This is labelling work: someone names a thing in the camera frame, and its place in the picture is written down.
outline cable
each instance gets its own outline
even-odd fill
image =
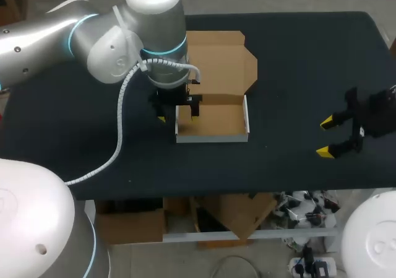
[[[254,275],[256,276],[256,278],[260,278],[260,272],[256,269],[256,267],[252,264],[252,262],[250,262],[248,259],[243,258],[242,256],[238,256],[238,255],[229,255],[229,256],[226,256],[225,258],[222,258],[221,260],[219,260],[217,262],[217,264],[215,265],[215,268],[213,269],[213,271],[212,271],[211,275],[209,276],[209,278],[215,278],[215,276],[217,275],[217,273],[220,270],[221,266],[224,265],[224,262],[227,259],[230,259],[230,258],[238,258],[238,259],[242,259],[243,261],[246,261],[252,267],[252,269],[254,271]]]
[[[196,79],[198,82],[200,82],[200,72],[199,69],[191,64],[183,64],[183,63],[175,63],[173,61],[168,61],[164,59],[148,59],[148,60],[143,60],[143,64],[162,64],[165,66],[173,67],[175,69],[192,69],[196,72]],[[111,165],[116,158],[118,157],[120,151],[121,151],[121,146],[123,145],[123,101],[124,101],[124,94],[126,87],[128,86],[129,81],[132,79],[134,74],[140,69],[140,64],[137,63],[131,71],[129,71],[128,75],[125,77],[123,84],[121,86],[121,89],[119,90],[119,95],[118,95],[118,103],[117,103],[117,132],[118,132],[118,139],[117,139],[117,147],[116,150],[114,151],[114,154],[110,157],[110,159],[105,162],[103,165],[98,167],[96,170],[93,170],[86,175],[74,179],[72,181],[65,182],[66,185],[74,185],[80,182],[85,181],[86,179],[91,178],[92,176],[95,176],[97,173],[100,173],[103,171],[105,168],[107,168],[109,165]]]

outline flattened cardboard box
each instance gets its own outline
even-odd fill
[[[194,121],[189,106],[176,107],[176,142],[248,141],[244,94],[257,80],[257,59],[244,40],[241,32],[187,32],[190,63],[201,71],[201,84],[189,85],[190,94],[202,95],[202,103]]]

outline black tabletop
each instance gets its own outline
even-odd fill
[[[319,125],[359,97],[396,83],[396,69],[373,20],[362,12],[195,15],[189,30],[240,30],[258,59],[247,92],[251,135],[240,144],[175,144],[174,125],[155,117],[154,87],[142,75],[124,101],[124,145],[97,176],[71,187],[78,199],[126,199],[396,185],[396,134],[364,140],[360,154],[320,158],[351,124]],[[77,63],[53,67],[12,93],[0,157],[49,168],[64,181],[106,162],[116,146],[120,84],[105,85]]]

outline concrete floor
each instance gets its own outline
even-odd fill
[[[30,0],[29,17],[44,13],[64,0]],[[123,0],[91,0],[107,11]],[[396,0],[183,0],[187,14],[296,11],[366,11],[376,21],[385,40],[396,37]],[[251,260],[262,277],[289,277],[286,265],[292,252],[280,240],[257,241],[251,246],[197,250],[195,244],[151,244],[111,248],[113,278],[210,277],[215,263],[227,255]],[[339,277],[346,277],[340,272]],[[225,264],[217,277],[254,277],[242,261]]]

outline cardboard box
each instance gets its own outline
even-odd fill
[[[277,205],[271,193],[204,196],[195,201],[242,240],[249,238]]]
[[[108,245],[162,242],[165,233],[163,209],[137,213],[113,213],[110,202],[95,201],[95,226]]]
[[[188,215],[190,209],[189,198],[163,198],[163,209],[165,212],[177,216]]]
[[[28,0],[0,0],[0,25],[26,19]]]
[[[187,32],[187,40],[190,62],[201,71],[201,84],[189,85],[190,94],[202,95],[202,103],[195,120],[189,106],[176,107],[176,142],[247,142],[244,94],[257,80],[257,59],[244,47],[244,35]]]

